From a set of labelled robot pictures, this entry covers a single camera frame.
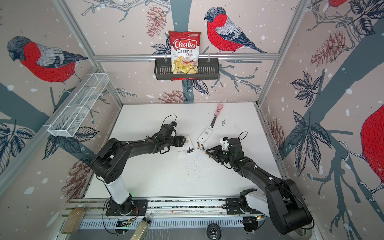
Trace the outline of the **white battery cover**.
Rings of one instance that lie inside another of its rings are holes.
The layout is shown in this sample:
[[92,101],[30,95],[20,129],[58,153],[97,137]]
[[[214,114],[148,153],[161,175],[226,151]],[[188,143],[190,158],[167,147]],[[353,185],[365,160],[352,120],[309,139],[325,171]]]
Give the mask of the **white battery cover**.
[[187,156],[187,153],[186,153],[186,151],[178,151],[177,156],[178,156],[178,158],[183,158],[183,157]]

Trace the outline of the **white remote control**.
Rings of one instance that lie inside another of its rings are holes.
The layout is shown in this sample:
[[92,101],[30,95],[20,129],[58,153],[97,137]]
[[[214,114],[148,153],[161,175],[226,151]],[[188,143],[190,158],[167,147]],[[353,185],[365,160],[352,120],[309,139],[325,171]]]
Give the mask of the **white remote control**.
[[213,132],[214,130],[212,128],[205,128],[205,130],[198,137],[198,142],[205,143],[209,139],[209,137],[212,135]]
[[185,139],[186,139],[186,141],[184,143],[185,150],[186,150],[187,154],[191,154],[195,151],[192,140],[191,140],[190,136],[185,136]]

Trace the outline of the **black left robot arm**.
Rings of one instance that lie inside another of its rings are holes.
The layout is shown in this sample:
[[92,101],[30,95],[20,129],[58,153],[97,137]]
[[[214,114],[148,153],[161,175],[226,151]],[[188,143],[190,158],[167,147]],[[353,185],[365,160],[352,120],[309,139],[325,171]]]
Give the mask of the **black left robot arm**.
[[125,142],[109,139],[91,161],[91,169],[105,184],[113,203],[118,207],[129,211],[133,205],[132,195],[122,178],[128,159],[145,154],[165,154],[170,147],[183,147],[187,139],[177,135],[176,125],[176,122],[163,124],[157,133],[144,140]]

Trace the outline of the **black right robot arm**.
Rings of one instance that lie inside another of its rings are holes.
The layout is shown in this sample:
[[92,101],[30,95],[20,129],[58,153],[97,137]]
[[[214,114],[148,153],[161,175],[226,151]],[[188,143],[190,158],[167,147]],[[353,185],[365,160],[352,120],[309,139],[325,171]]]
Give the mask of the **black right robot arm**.
[[267,211],[246,193],[240,201],[241,209],[249,213],[257,210],[268,216],[280,234],[288,234],[299,228],[314,224],[314,219],[305,204],[298,186],[291,179],[282,180],[259,167],[246,157],[239,138],[223,138],[221,144],[207,149],[205,153],[221,165],[229,164],[236,173],[254,183],[266,196]]

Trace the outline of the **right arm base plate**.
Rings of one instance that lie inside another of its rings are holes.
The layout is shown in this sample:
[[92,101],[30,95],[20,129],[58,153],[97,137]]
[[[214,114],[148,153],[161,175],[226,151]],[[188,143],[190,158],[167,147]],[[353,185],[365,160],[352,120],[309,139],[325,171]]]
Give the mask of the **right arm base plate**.
[[222,206],[222,208],[226,211],[228,215],[261,215],[264,216],[263,213],[261,213],[258,210],[242,207],[241,203],[239,202],[238,198],[227,198],[225,199],[225,203]]

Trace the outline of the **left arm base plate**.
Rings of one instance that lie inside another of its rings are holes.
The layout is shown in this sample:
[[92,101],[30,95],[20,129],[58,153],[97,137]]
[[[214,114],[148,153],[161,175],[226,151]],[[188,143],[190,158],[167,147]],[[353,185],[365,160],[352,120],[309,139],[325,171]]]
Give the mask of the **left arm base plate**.
[[113,200],[109,200],[106,206],[107,217],[120,217],[120,216],[145,216],[148,200],[127,200],[122,205],[118,205]]

